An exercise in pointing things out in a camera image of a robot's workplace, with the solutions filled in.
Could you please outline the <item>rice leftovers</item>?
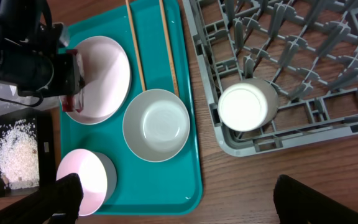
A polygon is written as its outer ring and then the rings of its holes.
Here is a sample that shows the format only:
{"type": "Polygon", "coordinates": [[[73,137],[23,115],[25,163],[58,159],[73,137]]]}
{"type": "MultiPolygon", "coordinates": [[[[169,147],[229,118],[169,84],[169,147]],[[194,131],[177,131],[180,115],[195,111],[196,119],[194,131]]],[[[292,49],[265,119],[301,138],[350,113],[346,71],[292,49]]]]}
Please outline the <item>rice leftovers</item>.
{"type": "Polygon", "coordinates": [[[34,119],[0,123],[0,188],[19,190],[40,182],[37,130],[34,119]],[[5,185],[1,175],[9,179],[5,185]]]}

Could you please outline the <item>white cup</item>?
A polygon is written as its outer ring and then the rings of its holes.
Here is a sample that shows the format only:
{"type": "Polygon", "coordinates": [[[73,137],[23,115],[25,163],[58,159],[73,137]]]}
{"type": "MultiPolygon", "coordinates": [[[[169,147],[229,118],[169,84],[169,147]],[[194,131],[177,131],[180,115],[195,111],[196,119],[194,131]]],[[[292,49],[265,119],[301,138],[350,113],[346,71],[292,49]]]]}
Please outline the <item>white cup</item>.
{"type": "Polygon", "coordinates": [[[234,131],[247,132],[273,120],[278,93],[263,79],[248,78],[226,88],[218,101],[220,120],[234,131]]]}

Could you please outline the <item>peanut shell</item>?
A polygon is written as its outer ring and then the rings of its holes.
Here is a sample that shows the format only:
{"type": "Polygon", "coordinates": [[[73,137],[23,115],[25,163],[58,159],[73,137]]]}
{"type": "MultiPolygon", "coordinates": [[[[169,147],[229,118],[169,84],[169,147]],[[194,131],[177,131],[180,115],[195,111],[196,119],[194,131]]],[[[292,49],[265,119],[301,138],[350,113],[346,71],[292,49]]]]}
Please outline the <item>peanut shell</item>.
{"type": "Polygon", "coordinates": [[[4,174],[1,175],[1,178],[5,185],[9,185],[9,179],[4,174]]]}

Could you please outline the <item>red snack wrapper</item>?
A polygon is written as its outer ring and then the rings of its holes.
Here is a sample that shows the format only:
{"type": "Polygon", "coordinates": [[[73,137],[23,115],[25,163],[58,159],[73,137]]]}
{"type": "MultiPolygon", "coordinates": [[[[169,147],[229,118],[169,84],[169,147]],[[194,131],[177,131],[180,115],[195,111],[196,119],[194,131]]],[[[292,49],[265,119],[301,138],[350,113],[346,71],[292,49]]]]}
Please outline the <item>red snack wrapper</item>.
{"type": "Polygon", "coordinates": [[[75,92],[72,95],[63,97],[63,110],[65,112],[81,112],[84,106],[84,68],[82,56],[77,49],[66,50],[66,53],[74,56],[73,68],[74,68],[74,87],[75,92]]]}

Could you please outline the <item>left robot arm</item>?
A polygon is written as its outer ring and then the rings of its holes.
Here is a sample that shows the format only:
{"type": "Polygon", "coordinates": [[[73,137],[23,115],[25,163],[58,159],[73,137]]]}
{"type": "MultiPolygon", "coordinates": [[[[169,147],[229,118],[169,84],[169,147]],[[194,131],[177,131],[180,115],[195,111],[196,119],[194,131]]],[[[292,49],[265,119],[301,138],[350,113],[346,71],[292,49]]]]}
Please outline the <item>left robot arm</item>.
{"type": "Polygon", "coordinates": [[[83,61],[69,41],[65,25],[52,21],[46,0],[0,0],[0,83],[37,98],[33,106],[59,96],[64,111],[81,111],[83,61]]]}

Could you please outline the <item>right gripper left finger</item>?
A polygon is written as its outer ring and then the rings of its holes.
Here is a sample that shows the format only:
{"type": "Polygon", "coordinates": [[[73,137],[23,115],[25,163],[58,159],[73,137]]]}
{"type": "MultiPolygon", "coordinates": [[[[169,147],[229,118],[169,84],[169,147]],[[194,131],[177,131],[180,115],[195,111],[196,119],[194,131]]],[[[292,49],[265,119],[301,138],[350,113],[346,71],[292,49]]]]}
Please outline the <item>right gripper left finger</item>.
{"type": "Polygon", "coordinates": [[[0,210],[0,223],[75,223],[83,189],[71,173],[0,210]]]}

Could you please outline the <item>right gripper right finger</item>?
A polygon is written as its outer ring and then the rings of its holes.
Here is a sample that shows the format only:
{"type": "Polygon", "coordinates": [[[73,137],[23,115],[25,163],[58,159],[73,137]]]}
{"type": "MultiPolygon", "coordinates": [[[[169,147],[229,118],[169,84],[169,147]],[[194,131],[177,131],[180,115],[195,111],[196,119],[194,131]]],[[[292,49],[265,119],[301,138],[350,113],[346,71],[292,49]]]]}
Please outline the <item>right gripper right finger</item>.
{"type": "Polygon", "coordinates": [[[280,224],[358,224],[358,212],[288,175],[280,175],[273,190],[280,224]]]}

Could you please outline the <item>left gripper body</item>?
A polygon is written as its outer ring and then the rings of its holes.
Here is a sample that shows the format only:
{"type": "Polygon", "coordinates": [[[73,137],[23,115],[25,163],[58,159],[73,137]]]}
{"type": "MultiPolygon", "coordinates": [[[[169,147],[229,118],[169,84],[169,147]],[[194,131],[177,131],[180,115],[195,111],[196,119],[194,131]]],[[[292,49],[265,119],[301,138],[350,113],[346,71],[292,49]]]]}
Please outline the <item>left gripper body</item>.
{"type": "Polygon", "coordinates": [[[79,51],[66,51],[56,55],[53,62],[53,77],[48,84],[30,90],[17,88],[19,96],[53,97],[75,95],[85,87],[82,56],[79,51]]]}

